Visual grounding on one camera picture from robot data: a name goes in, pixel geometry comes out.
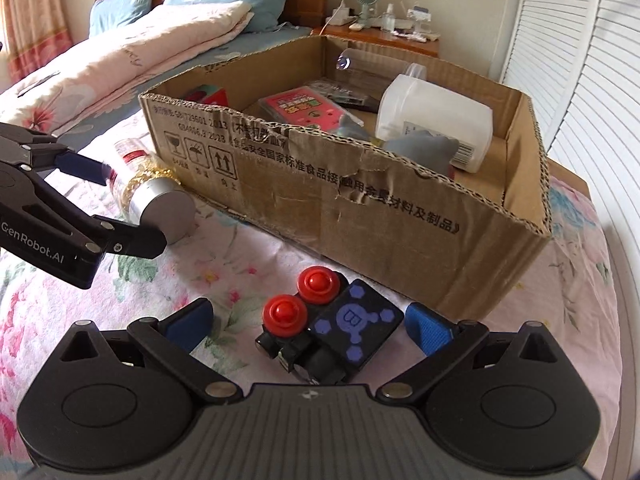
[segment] bed sheet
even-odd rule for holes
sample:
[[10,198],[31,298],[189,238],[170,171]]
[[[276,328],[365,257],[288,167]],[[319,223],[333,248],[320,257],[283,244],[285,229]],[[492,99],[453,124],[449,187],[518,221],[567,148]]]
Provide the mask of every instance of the bed sheet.
[[[150,145],[142,113],[94,140],[84,150],[99,156],[105,143],[139,137]],[[109,191],[55,172],[49,182],[89,214],[117,217]],[[484,320],[492,330],[517,331],[529,319],[544,322],[592,391],[602,414],[600,434],[587,462],[599,478],[618,418],[622,362],[616,297],[604,234],[593,205],[551,180],[553,240],[517,286]],[[153,261],[108,254],[90,290],[79,290],[7,252],[0,257],[0,471],[14,480],[28,468],[17,434],[21,397],[68,327],[92,319],[119,329],[141,316],[163,318],[194,299],[209,298],[219,323],[194,356],[247,391],[254,382],[295,378],[255,350],[260,313],[270,296],[293,291],[296,276],[321,260],[254,226],[197,202],[193,232]],[[371,283],[402,309],[409,299]],[[373,389],[424,356],[400,327],[356,378]]]
[[95,114],[87,117],[81,123],[60,136],[60,142],[74,150],[81,150],[95,137],[103,134],[125,118],[131,117],[140,110],[138,95],[162,81],[184,72],[198,65],[213,64],[226,61],[244,54],[259,50],[266,50],[287,41],[308,36],[310,28],[283,25],[273,32],[246,32],[222,46],[207,50],[177,67],[156,76],[126,92],[123,96],[113,100]]

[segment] red button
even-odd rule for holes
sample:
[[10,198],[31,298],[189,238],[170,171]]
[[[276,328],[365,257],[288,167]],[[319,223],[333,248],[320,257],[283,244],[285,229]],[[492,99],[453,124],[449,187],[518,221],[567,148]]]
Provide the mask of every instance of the red button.
[[340,292],[340,278],[331,269],[315,266],[300,272],[298,292],[303,300],[316,305],[331,303]]
[[262,310],[262,323],[274,336],[293,337],[306,326],[306,305],[289,294],[274,296]]

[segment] curtain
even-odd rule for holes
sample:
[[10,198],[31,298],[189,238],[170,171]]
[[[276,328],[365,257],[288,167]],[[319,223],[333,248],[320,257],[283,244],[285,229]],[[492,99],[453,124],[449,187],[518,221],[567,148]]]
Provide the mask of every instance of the curtain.
[[60,0],[0,0],[0,9],[14,83],[72,46]]

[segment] purple hexagon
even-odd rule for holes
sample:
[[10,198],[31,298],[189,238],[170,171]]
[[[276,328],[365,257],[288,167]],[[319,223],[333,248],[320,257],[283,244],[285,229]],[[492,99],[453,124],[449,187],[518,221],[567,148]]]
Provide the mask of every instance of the purple hexagon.
[[384,309],[380,312],[380,319],[385,323],[391,323],[396,318],[396,314],[390,308]]
[[331,332],[331,323],[327,319],[318,319],[314,324],[314,330],[319,334],[328,334]]
[[352,363],[357,363],[362,359],[362,348],[359,346],[350,346],[347,349],[347,359]]
[[349,289],[349,294],[351,295],[352,298],[359,300],[360,298],[364,297],[364,288],[362,288],[359,285],[351,285],[351,288]]

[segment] nightstand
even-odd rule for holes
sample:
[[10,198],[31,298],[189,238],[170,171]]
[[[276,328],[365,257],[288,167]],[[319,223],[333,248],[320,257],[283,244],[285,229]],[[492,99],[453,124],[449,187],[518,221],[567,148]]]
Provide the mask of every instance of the nightstand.
[[[320,34],[322,27],[315,28],[312,34]],[[431,57],[439,57],[438,51],[440,49],[440,41],[427,41],[427,43],[420,43],[419,41],[409,41],[405,38],[397,38],[389,32],[382,32],[379,28],[363,28],[362,30],[355,32],[349,30],[349,25],[327,25],[324,30],[326,36],[338,36],[345,40],[353,41],[365,41],[366,43],[373,43],[383,46],[395,46],[398,48],[404,48],[411,52],[417,52],[418,54],[426,54]]]

